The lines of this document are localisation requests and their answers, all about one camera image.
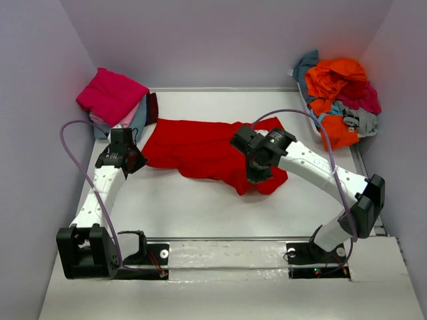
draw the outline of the orange cloth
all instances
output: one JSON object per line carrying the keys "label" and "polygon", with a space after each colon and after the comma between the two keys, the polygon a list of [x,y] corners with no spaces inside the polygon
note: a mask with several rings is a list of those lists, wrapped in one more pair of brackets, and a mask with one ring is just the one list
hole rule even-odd
{"label": "orange cloth", "polygon": [[[322,120],[322,125],[328,133],[332,150],[347,147],[359,142],[359,137],[355,129],[350,128],[342,121],[341,115],[327,115]],[[323,146],[328,150],[325,136],[322,133]]]}
{"label": "orange cloth", "polygon": [[[332,102],[342,93],[353,99],[364,96],[364,88],[368,83],[365,69],[353,59],[341,58],[320,61],[315,67],[306,72],[308,94],[317,97],[310,103],[315,115],[331,111]],[[342,116],[327,115],[322,120],[332,149],[353,145],[359,141],[356,130],[351,129],[342,121]],[[324,134],[322,140],[325,150],[328,150]]]}
{"label": "orange cloth", "polygon": [[306,72],[306,83],[309,95],[323,98],[310,103],[319,116],[331,111],[332,102],[339,93],[352,99],[363,97],[368,79],[359,62],[341,58],[320,61]]}

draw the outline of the screw hole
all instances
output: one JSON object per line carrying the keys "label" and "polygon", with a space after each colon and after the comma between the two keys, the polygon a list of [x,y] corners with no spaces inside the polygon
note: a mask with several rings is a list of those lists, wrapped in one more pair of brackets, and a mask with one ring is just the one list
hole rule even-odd
{"label": "screw hole", "polygon": [[288,250],[288,257],[289,258],[296,257],[295,248],[289,248],[289,250]]}

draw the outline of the red wire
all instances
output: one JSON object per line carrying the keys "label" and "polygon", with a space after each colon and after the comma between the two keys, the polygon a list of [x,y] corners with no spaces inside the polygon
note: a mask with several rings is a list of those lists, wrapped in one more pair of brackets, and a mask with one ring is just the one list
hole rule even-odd
{"label": "red wire", "polygon": [[334,253],[334,254],[332,254],[332,256],[334,257],[334,259],[335,259],[339,264],[341,264],[341,260],[340,260],[340,258],[338,258],[338,257],[335,255],[335,253]]}
{"label": "red wire", "polygon": [[148,257],[151,260],[151,262],[153,263],[154,267],[159,271],[160,274],[162,273],[166,273],[159,264],[159,261],[157,260],[157,258],[155,257],[154,253],[150,252],[148,253]]}

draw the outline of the white table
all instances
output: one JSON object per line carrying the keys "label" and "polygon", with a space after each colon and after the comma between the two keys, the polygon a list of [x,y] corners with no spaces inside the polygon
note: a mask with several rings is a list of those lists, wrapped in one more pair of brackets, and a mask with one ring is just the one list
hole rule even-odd
{"label": "white table", "polygon": [[[296,92],[161,92],[157,96],[159,116],[166,119],[252,122],[274,109],[301,108]],[[278,115],[286,130],[325,157],[302,117]],[[153,125],[145,129],[140,148],[153,129]],[[106,144],[96,142],[90,173]],[[356,170],[348,148],[334,155],[338,165]],[[86,185],[80,206],[87,190]],[[145,167],[128,178],[111,218],[116,231],[141,229],[157,238],[292,238],[309,237],[340,210],[333,198],[291,173],[270,196],[239,197],[220,181],[187,179],[176,170]],[[186,269],[194,267],[190,257],[195,255],[182,251],[188,246],[195,247],[200,257],[191,273]],[[350,261],[353,282],[289,280],[280,255],[284,244],[267,241],[253,246],[253,255],[260,256],[242,258],[242,265],[231,272],[228,268],[235,267],[235,261],[212,265],[211,257],[222,254],[220,246],[202,250],[198,243],[171,242],[168,282],[68,281],[57,259],[40,319],[422,319],[392,238],[370,237],[357,244]],[[244,245],[234,243],[233,250],[237,257]],[[244,267],[269,251],[274,258],[266,265]]]}

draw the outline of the black motor joint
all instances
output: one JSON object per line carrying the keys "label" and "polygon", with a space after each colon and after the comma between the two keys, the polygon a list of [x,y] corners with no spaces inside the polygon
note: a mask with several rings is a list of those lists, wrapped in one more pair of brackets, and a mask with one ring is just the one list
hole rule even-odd
{"label": "black motor joint", "polygon": [[246,178],[249,182],[263,182],[271,177],[272,166],[279,165],[280,157],[287,155],[286,148],[296,138],[280,128],[274,128],[263,136],[251,127],[243,125],[230,143],[246,156]]}

